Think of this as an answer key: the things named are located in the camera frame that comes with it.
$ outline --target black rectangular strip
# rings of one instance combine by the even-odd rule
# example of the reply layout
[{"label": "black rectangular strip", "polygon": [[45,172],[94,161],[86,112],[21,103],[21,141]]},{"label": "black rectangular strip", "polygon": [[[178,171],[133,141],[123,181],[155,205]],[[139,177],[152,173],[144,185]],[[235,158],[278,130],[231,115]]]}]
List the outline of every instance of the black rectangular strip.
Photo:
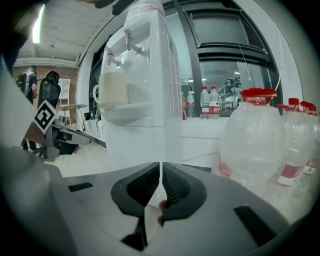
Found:
[{"label": "black rectangular strip", "polygon": [[233,209],[260,247],[276,237],[276,234],[267,224],[250,208],[243,205]]},{"label": "black rectangular strip", "polygon": [[91,188],[91,187],[93,187],[93,185],[90,182],[85,182],[85,183],[81,183],[81,184],[77,184],[77,185],[68,186],[71,193],[79,191],[79,190],[85,190],[85,189]]}]

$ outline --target small water bottle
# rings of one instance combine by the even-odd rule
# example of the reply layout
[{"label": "small water bottle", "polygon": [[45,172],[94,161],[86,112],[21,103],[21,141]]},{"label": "small water bottle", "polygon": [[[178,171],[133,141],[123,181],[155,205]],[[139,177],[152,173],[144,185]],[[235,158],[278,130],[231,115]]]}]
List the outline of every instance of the small water bottle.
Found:
[{"label": "small water bottle", "polygon": [[194,98],[194,92],[189,91],[189,95],[187,98],[188,103],[188,118],[194,118],[195,117],[195,98]]},{"label": "small water bottle", "polygon": [[210,118],[218,119],[220,117],[220,101],[215,86],[211,87],[210,92]]},{"label": "small water bottle", "polygon": [[200,117],[202,119],[209,119],[210,98],[206,86],[202,86],[200,95]]}]

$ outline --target mug handle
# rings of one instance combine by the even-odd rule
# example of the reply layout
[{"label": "mug handle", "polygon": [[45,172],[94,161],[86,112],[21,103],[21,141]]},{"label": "mug handle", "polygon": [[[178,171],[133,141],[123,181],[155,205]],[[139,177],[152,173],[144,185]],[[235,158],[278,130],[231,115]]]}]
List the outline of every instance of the mug handle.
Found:
[{"label": "mug handle", "polygon": [[97,95],[96,95],[96,91],[98,87],[99,87],[99,84],[93,87],[92,94],[93,94],[94,101],[99,104],[99,100],[97,99]]}]

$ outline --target brick wall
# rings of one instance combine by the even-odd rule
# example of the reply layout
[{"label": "brick wall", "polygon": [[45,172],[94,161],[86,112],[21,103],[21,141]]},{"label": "brick wall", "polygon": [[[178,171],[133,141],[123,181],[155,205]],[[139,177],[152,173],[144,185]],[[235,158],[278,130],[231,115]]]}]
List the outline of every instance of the brick wall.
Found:
[{"label": "brick wall", "polygon": [[[26,72],[28,66],[19,66],[13,68],[13,78],[16,79],[18,75]],[[49,71],[55,71],[60,75],[61,79],[70,79],[70,89],[69,89],[69,104],[76,104],[76,89],[77,89],[77,78],[78,78],[78,69],[71,68],[71,67],[59,67],[59,66],[37,66],[37,79],[42,79]],[[39,99],[39,87],[40,82],[38,81],[36,86],[36,93],[37,97],[33,100],[33,105],[35,108],[38,106],[38,99]],[[55,108],[57,111],[60,111],[60,100]],[[70,113],[71,123],[75,124],[77,122],[77,116],[74,111]]]}]

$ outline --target white water dispenser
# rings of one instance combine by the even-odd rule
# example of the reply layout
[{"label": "white water dispenser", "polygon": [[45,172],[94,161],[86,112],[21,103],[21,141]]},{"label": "white water dispenser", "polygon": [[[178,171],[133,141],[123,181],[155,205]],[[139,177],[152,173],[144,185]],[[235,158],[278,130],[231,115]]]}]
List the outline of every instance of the white water dispenser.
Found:
[{"label": "white water dispenser", "polygon": [[[106,73],[121,74],[126,80],[127,92],[127,104],[123,104],[126,97],[121,97],[122,104],[101,108],[113,170],[147,162],[180,164],[182,100],[178,56],[159,9],[140,13],[109,39],[101,76]],[[117,83],[106,81],[104,86],[107,87],[105,94],[112,93]],[[123,82],[118,86],[122,90]],[[99,101],[102,97],[104,95],[99,94]],[[157,201],[166,199],[165,194],[157,197]]]}]

